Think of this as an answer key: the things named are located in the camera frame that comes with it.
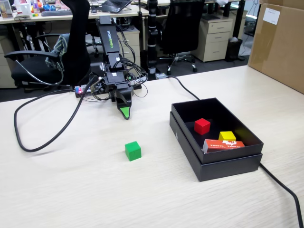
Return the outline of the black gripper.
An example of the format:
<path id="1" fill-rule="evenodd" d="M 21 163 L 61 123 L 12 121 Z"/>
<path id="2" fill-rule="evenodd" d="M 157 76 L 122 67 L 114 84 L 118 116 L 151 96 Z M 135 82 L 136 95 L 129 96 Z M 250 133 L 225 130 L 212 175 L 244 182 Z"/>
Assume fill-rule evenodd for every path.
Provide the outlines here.
<path id="1" fill-rule="evenodd" d="M 104 91 L 113 92 L 117 108 L 124 117 L 130 118 L 130 107 L 132 106 L 133 87 L 125 79 L 124 72 L 107 72 L 104 77 Z"/>

